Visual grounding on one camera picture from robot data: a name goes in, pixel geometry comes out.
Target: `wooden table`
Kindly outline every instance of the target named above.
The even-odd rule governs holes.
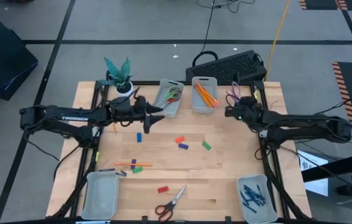
[[[93,87],[94,82],[78,84],[74,108],[90,108]],[[133,174],[130,167],[116,167],[128,175],[121,178],[118,211],[112,220],[141,220],[144,215],[149,220],[157,220],[155,207],[169,202],[184,185],[188,186],[187,190],[172,219],[224,220],[225,216],[231,216],[233,221],[244,220],[235,182],[238,177],[263,174],[264,170],[262,161],[254,158],[254,152],[259,148],[257,135],[250,132],[246,124],[224,117],[224,98],[229,88],[219,86],[221,105],[213,114],[195,114],[191,106],[191,86],[186,86],[177,116],[153,125],[150,134],[143,134],[141,143],[136,141],[136,133],[143,133],[141,123],[133,123],[127,128],[117,125],[117,134],[110,126],[104,129],[96,170],[112,168],[114,162],[131,162],[131,159],[153,165],[144,167],[144,171],[137,174]],[[158,86],[141,86],[138,94],[153,102],[157,91]],[[249,87],[242,86],[241,93],[249,96]],[[269,106],[272,105],[271,110],[287,113],[279,83],[265,83],[265,94]],[[116,93],[110,88],[108,99],[113,97]],[[81,122],[72,124],[84,125]],[[174,142],[180,136],[185,137],[188,150],[180,149]],[[203,141],[212,146],[210,151],[202,146]],[[61,158],[76,145],[74,139],[65,140]],[[283,146],[295,150],[293,141],[285,142]],[[81,152],[78,150],[59,167],[47,215],[55,213],[74,189]],[[297,156],[280,149],[278,157],[285,190],[302,211],[311,216]],[[166,185],[170,190],[158,194],[157,188]],[[279,194],[275,187],[273,189],[278,215],[282,217]],[[81,214],[84,193],[83,190],[78,214]]]

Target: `gray plastic bin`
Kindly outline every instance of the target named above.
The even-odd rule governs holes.
[[[245,192],[244,185],[250,187],[256,192],[257,185],[260,186],[262,194],[265,198],[264,206],[259,207],[254,202],[249,202],[249,206],[253,208],[257,213],[254,213],[249,208],[245,208],[245,206],[242,204],[243,200],[240,196],[240,191],[242,191],[243,193]],[[248,223],[272,223],[277,221],[278,215],[274,211],[271,202],[269,190],[267,188],[267,177],[265,175],[259,174],[246,177],[239,177],[236,183],[236,189],[241,213],[243,212],[245,214],[245,219]]]
[[[119,176],[113,172],[91,172],[87,175],[87,193],[82,218],[108,220],[116,214]]]
[[[181,97],[183,97],[184,84],[168,79],[162,79],[159,84],[159,90],[156,94],[155,101],[153,102],[154,106],[160,107],[161,105],[163,105],[165,103],[165,96],[166,94],[168,94],[168,90],[175,85],[178,86],[178,88],[181,90],[181,96],[180,100],[173,102],[163,108],[161,114],[165,115],[168,118],[173,118],[176,116],[178,105],[180,104]]]
[[[202,99],[199,92],[195,89],[194,85],[197,85],[197,81],[203,88],[205,88],[216,100],[218,99],[217,95],[217,80],[214,77],[194,77],[192,80],[192,89],[193,89],[193,110],[195,113],[213,113],[215,108],[210,108],[207,106],[205,101]]]

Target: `orange and black striped tape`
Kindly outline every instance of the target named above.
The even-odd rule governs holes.
[[[345,85],[345,81],[343,80],[342,72],[340,70],[340,66],[338,62],[332,62],[333,72],[335,73],[336,82],[338,82],[338,87],[340,91],[340,95],[342,96],[343,101],[350,99],[348,90]],[[346,113],[348,115],[348,119],[352,125],[352,105],[351,102],[348,101],[345,104]]]
[[[299,3],[300,3],[300,7],[302,7],[302,9],[306,10],[307,7],[306,7],[306,0],[299,0]]]
[[[348,10],[348,5],[345,0],[335,0],[336,6],[341,10]]]

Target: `yellow cable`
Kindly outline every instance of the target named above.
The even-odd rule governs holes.
[[[273,51],[274,51],[274,48],[275,48],[275,43],[277,43],[278,35],[280,33],[280,30],[281,30],[281,27],[282,27],[282,24],[283,24],[283,19],[285,18],[285,15],[286,15],[286,13],[288,11],[288,6],[289,6],[289,0],[287,1],[287,5],[285,5],[285,9],[283,10],[281,22],[280,22],[280,25],[278,25],[277,34],[275,35],[275,39],[273,41],[273,46],[271,47],[270,58],[269,58],[269,62],[267,64],[267,73],[265,74],[264,81],[267,81],[267,79],[269,78],[271,58],[273,57]]]

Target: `red scissor handles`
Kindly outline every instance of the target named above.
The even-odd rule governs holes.
[[[175,204],[169,202],[167,205],[159,205],[155,208],[155,213],[159,216],[161,223],[167,222],[173,216],[173,208]]]

